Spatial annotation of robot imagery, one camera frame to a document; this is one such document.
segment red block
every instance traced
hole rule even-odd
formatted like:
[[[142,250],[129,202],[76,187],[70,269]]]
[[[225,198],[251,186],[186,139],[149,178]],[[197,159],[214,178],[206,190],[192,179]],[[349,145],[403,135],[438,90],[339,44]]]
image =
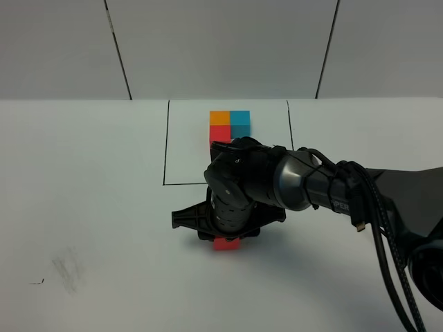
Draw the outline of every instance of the red block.
[[[223,237],[216,237],[214,239],[214,250],[237,250],[240,248],[240,239],[236,238],[233,241],[227,241]]]
[[[209,145],[215,140],[230,143],[230,126],[209,126]]]

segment orange block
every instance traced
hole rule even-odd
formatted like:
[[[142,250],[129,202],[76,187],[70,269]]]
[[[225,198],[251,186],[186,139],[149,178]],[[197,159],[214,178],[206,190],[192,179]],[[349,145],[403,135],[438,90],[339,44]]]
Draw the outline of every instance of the orange block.
[[[229,111],[211,111],[209,116],[209,124],[211,126],[229,126],[230,112]]]

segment black cable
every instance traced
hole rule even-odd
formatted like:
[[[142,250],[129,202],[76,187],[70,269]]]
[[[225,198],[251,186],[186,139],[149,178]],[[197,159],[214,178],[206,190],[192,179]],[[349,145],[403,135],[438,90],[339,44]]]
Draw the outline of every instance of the black cable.
[[[326,166],[330,170],[335,171],[338,168],[337,165],[335,165],[330,159],[328,159],[324,154],[322,154],[318,150],[307,149],[306,147],[301,147],[298,150],[299,151],[306,151],[306,152],[309,152],[310,154],[313,154],[315,157],[317,157],[321,161],[322,164],[324,164],[324,166]]]
[[[389,244],[389,247],[391,250],[392,258],[394,260],[395,269],[397,270],[397,274],[399,275],[400,284],[401,284],[401,287],[403,288],[403,292],[405,294],[406,301],[408,302],[410,312],[413,316],[417,330],[419,332],[425,332],[426,328],[424,326],[422,317],[420,315],[417,304],[415,302],[412,290],[410,289],[408,278],[407,278],[404,268],[401,264],[402,262],[401,262],[400,255],[399,255],[399,252],[397,249],[397,245],[395,244],[394,232],[392,229],[392,225],[390,224],[390,222],[388,220],[388,213],[386,212],[386,208],[385,208],[384,204],[382,203],[381,194],[379,192],[379,189],[378,189],[377,185],[375,184],[374,180],[370,177],[369,173],[366,171],[366,169],[364,169],[362,166],[360,166],[357,163],[351,163],[351,164],[359,169],[359,173],[361,173],[362,176],[364,177],[366,183],[369,185],[370,190],[375,198],[375,201],[377,203],[377,210],[380,213],[380,219],[382,222],[382,226],[385,229],[386,238],[388,240],[388,244]]]
[[[400,301],[397,290],[395,289],[394,282],[390,275],[388,259],[386,257],[386,250],[384,248],[383,239],[381,238],[381,230],[379,225],[379,213],[377,213],[377,208],[374,205],[374,199],[370,193],[370,189],[368,188],[368,184],[363,186],[363,191],[366,198],[366,203],[368,204],[368,220],[372,226],[372,236],[374,237],[375,250],[377,253],[377,258],[379,260],[381,276],[383,277],[383,281],[388,292],[389,298],[394,306],[394,309],[399,316],[401,323],[407,332],[416,332],[414,326],[409,320],[408,315],[406,314],[403,304]]]
[[[326,167],[334,170],[338,175],[349,176],[349,167],[347,168],[347,172],[344,172],[338,165],[335,165],[330,159],[324,156],[322,153],[315,149],[307,149],[301,148],[301,151],[307,151],[317,157]],[[412,294],[412,290],[410,289],[408,279],[404,272],[404,269],[401,265],[401,259],[399,257],[399,253],[397,250],[397,246],[394,240],[394,233],[391,224],[388,220],[388,213],[386,212],[386,208],[381,200],[381,194],[378,190],[377,185],[374,182],[374,179],[371,178],[369,173],[365,168],[360,166],[357,163],[345,163],[343,165],[350,166],[351,173],[356,180],[363,180],[362,183],[362,191],[363,197],[366,200],[366,204],[368,205],[368,210],[365,212],[367,215],[367,220],[372,224],[372,235],[374,237],[375,249],[377,252],[377,257],[379,260],[381,275],[383,277],[383,281],[385,283],[386,290],[388,291],[389,297],[391,299],[392,305],[394,306],[395,311],[397,312],[401,323],[407,332],[426,332],[426,328],[424,327],[424,323],[422,321],[422,317],[419,313],[417,305],[415,303],[415,299]],[[409,320],[408,315],[406,314],[403,304],[400,301],[397,290],[395,289],[394,282],[392,281],[392,277],[390,276],[388,260],[386,258],[386,251],[383,244],[383,239],[381,238],[381,233],[386,236],[388,239],[388,243],[391,249],[392,258],[395,263],[395,268],[397,270],[397,274],[400,278],[401,287],[406,296],[406,301],[408,302],[410,312],[412,313],[415,325],[417,330],[415,330],[414,326]]]
[[[309,167],[310,169],[315,169],[316,172],[322,174],[322,175],[325,176],[326,178],[328,177],[328,175],[327,175],[325,172],[322,172],[321,170],[316,169],[315,167],[312,167],[312,165],[310,165],[310,164],[308,164],[308,163],[305,163],[303,160],[297,158],[297,157],[294,156],[293,154],[287,154],[287,156],[290,156],[291,158],[297,159],[297,160],[298,160],[300,163],[302,163],[304,166],[307,166],[307,167]]]

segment cable connector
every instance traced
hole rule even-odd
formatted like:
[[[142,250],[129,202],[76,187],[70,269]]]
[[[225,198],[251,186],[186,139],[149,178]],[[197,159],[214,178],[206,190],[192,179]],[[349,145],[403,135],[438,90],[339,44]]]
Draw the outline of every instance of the cable connector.
[[[364,216],[365,204],[361,195],[361,184],[354,185],[349,189],[349,209],[351,216],[351,224],[357,229],[357,232],[361,232],[365,229],[366,221]]]

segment white table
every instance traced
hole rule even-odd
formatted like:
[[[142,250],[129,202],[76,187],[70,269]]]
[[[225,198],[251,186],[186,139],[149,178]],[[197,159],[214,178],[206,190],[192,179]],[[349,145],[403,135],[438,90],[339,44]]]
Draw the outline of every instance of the white table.
[[[389,114],[396,102],[389,132],[416,130],[361,149],[358,133],[385,132],[370,112]],[[442,139],[443,102],[396,102],[290,100],[294,144],[370,167],[443,165],[428,150],[429,138]],[[357,234],[345,216],[288,212],[237,252],[172,230],[171,211],[204,200],[206,187],[162,186],[167,109],[168,101],[0,102],[1,331],[403,331],[370,231]],[[415,113],[427,109],[425,124]],[[364,125],[327,134],[341,116]],[[443,313],[415,293],[428,330],[439,331]]]

